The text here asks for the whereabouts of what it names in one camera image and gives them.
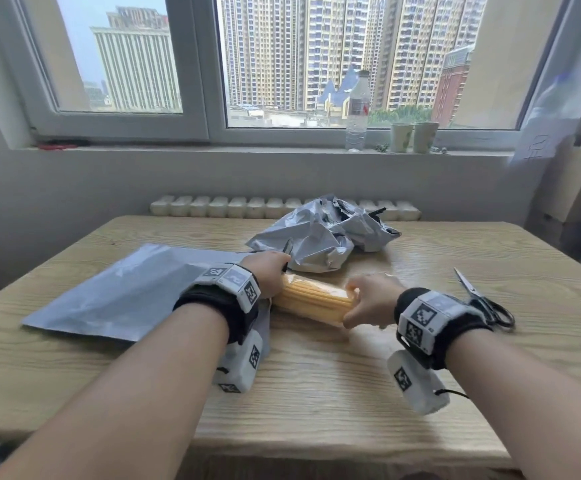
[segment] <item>paper cup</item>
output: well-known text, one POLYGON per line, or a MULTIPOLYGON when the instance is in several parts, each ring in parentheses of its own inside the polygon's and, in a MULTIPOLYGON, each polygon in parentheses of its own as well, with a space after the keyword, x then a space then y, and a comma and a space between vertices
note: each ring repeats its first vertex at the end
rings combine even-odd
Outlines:
POLYGON ((439 126, 439 123, 415 123, 413 137, 413 151, 415 153, 430 153, 439 126))
POLYGON ((391 153, 406 153, 413 125, 407 123, 391 124, 391 153))

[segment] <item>black wrist strap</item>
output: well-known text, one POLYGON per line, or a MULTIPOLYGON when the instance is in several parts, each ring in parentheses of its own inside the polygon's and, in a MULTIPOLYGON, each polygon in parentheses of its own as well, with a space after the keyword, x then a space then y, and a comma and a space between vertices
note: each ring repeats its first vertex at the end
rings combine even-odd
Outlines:
MULTIPOLYGON (((404 291, 398 298, 398 303, 395 306, 394 319, 395 323, 399 323, 399 315, 404 313, 408 306, 410 306, 413 301, 428 293, 430 290, 428 288, 409 288, 404 291)), ((455 320, 449 322, 435 338, 435 349, 433 350, 433 355, 428 360, 432 359, 431 369, 439 371, 440 369, 446 369, 446 352, 453 343, 463 333, 469 330, 475 330, 477 328, 484 328, 486 330, 493 331, 479 316, 464 314, 455 320)))
POLYGON ((255 304, 251 311, 245 314, 237 302, 237 297, 218 286, 195 285, 191 287, 181 294, 174 304, 173 311, 186 303, 203 303, 221 313, 228 323, 229 344, 238 342, 241 345, 244 342, 259 311, 259 307, 255 304))

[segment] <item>green tree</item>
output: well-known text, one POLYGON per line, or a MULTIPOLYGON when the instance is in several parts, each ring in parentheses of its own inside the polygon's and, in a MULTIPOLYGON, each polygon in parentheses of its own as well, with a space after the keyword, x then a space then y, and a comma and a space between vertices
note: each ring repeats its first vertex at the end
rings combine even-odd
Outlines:
POLYGON ((415 121, 430 121, 432 109, 416 105, 399 106, 386 111, 380 109, 369 114, 369 127, 390 127, 391 123, 414 123, 415 121))

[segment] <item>table top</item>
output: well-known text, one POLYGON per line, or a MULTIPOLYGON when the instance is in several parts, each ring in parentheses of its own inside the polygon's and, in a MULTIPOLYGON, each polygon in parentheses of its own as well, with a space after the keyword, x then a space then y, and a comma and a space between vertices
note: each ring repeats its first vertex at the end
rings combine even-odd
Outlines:
MULTIPOLYGON (((0 440, 38 428, 125 348, 97 337, 20 327, 21 320, 145 242, 243 251, 271 221, 119 217, 0 291, 0 440)), ((464 296, 453 267, 517 316, 503 334, 581 379, 581 265, 506 223, 392 223, 403 236, 379 253, 355 251, 323 275, 393 271, 406 285, 464 296)), ((475 406, 453 397, 416 416, 386 368, 399 347, 394 326, 346 332, 274 313, 271 353, 244 395, 213 389, 193 445, 287 458, 428 461, 512 466, 475 406)), ((448 387, 458 385, 441 372, 448 387)))

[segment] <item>sky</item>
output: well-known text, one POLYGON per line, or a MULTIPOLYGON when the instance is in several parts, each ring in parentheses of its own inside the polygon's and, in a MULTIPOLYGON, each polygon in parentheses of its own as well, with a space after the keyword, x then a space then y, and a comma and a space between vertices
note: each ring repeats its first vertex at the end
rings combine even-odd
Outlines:
POLYGON ((166 15, 164 0, 57 0, 57 2, 82 80, 96 82, 100 86, 105 75, 90 27, 108 27, 106 12, 115 11, 116 6, 154 8, 162 15, 166 15))

